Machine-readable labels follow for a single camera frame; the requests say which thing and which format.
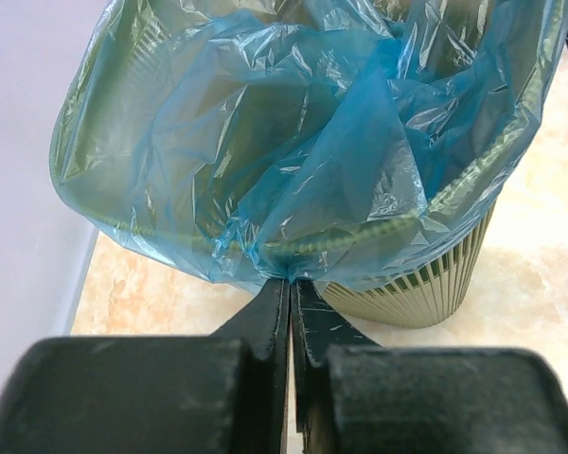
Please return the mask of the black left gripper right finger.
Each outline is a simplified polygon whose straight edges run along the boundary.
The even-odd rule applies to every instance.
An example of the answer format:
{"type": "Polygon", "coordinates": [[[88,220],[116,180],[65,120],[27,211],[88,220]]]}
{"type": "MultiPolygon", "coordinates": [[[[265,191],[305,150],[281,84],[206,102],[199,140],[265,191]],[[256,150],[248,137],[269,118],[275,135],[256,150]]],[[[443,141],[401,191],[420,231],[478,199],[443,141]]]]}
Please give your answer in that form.
{"type": "Polygon", "coordinates": [[[378,345],[291,286],[296,428],[308,453],[568,453],[568,400],[517,348],[378,345]]]}

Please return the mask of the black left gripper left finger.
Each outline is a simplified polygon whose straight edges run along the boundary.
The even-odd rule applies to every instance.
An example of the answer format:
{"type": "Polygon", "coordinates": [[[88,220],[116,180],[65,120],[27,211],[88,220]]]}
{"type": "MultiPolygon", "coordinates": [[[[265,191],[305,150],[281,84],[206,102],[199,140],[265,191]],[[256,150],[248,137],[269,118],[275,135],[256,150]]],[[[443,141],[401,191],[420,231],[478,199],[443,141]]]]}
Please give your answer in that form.
{"type": "Polygon", "coordinates": [[[290,286],[206,336],[60,337],[0,395],[0,453],[282,453],[290,286]]]}

